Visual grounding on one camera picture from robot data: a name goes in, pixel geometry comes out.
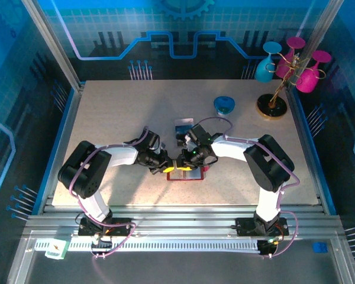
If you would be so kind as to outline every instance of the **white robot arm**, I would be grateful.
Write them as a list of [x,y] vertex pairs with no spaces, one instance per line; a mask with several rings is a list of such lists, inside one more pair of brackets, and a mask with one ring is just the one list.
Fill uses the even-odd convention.
[[259,203],[254,213],[254,223],[259,234],[267,232],[279,220],[279,194],[290,175],[260,147],[258,142],[271,151],[290,171],[294,170],[291,159],[275,139],[264,135],[259,139],[211,136],[200,124],[193,126],[186,136],[187,149],[177,158],[178,167],[191,169],[206,165],[207,157],[230,157],[248,163],[255,181],[260,186]]
[[[74,194],[94,220],[106,224],[112,223],[109,206],[105,204],[98,191],[107,168],[123,164],[140,164],[148,167],[152,174],[173,169],[173,162],[162,147],[159,136],[152,131],[144,130],[141,137],[144,137],[142,141],[138,138],[124,143],[133,146],[108,147],[98,151],[73,184]],[[101,146],[95,146],[87,141],[80,142],[60,169],[58,180],[69,188],[82,163],[93,151],[100,148]]]

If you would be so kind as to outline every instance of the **yellow object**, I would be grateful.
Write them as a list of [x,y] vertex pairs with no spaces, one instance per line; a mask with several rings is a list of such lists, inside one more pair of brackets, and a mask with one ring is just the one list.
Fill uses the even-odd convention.
[[163,171],[163,173],[172,172],[174,169],[175,169],[175,167],[168,167],[167,169],[165,169],[165,170]]
[[192,170],[190,167],[177,167],[178,170]]

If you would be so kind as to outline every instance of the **pink wine glass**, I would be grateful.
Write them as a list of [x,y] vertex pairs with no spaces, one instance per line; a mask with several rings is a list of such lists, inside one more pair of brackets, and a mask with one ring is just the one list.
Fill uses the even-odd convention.
[[317,85],[318,80],[323,79],[319,77],[320,71],[318,71],[318,65],[320,63],[328,63],[331,60],[331,55],[323,50],[316,50],[313,52],[312,57],[317,61],[316,64],[302,72],[296,85],[296,88],[303,93],[311,93]]
[[[295,49],[301,49],[305,46],[305,40],[300,37],[290,37],[286,41],[287,45],[291,48],[289,52],[284,56],[286,60],[289,62],[293,61],[293,56],[295,55]],[[287,75],[289,72],[289,63],[287,63],[283,58],[280,59],[279,64],[277,64],[276,75],[280,78],[289,78],[292,76],[294,70],[291,70],[290,74]]]

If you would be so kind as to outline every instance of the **black round base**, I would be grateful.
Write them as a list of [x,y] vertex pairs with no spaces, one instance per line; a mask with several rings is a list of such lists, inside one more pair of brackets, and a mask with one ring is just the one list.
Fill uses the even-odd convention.
[[260,96],[256,101],[256,109],[260,115],[268,119],[279,119],[285,115],[288,108],[285,101],[280,97],[277,98],[275,107],[270,108],[269,103],[272,97],[273,95],[271,93]]

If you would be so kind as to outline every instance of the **white tabletop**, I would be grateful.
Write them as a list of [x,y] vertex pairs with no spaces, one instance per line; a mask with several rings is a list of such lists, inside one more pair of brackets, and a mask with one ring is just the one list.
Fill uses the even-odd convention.
[[[317,204],[291,110],[283,118],[268,121],[256,111],[256,99],[273,92],[279,80],[140,80],[87,81],[79,105],[65,159],[82,140],[93,144],[114,144],[138,138],[145,125],[157,133],[171,158],[181,149],[175,140],[175,120],[195,122],[215,114],[213,100],[226,95],[234,98],[229,116],[233,137],[260,138],[272,135],[295,164],[301,184],[288,189],[283,204]],[[223,121],[203,122],[209,133],[223,132]],[[167,181],[165,174],[152,175],[140,165],[109,168],[100,187],[109,205],[207,205],[256,204],[259,187],[245,162],[220,158],[202,181]],[[75,206],[76,200],[58,183],[54,206]]]

